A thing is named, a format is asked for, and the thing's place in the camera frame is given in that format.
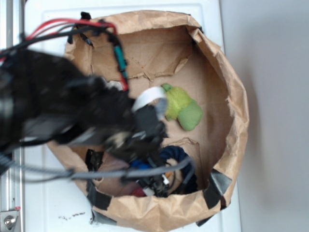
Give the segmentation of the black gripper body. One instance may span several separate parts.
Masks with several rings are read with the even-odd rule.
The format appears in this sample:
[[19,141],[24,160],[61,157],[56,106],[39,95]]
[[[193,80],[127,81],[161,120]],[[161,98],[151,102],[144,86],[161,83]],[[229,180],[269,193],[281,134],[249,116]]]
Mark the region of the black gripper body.
[[139,158],[128,163],[126,171],[138,171],[138,176],[122,176],[120,183],[123,186],[130,186],[130,195],[133,196],[156,196],[167,197],[170,195],[170,190],[174,185],[174,180],[169,180],[168,174],[174,175],[173,171],[165,171],[161,174],[148,175],[150,171],[160,167],[170,167],[174,162],[173,158],[168,158],[163,154],[157,157],[148,156],[145,159]]

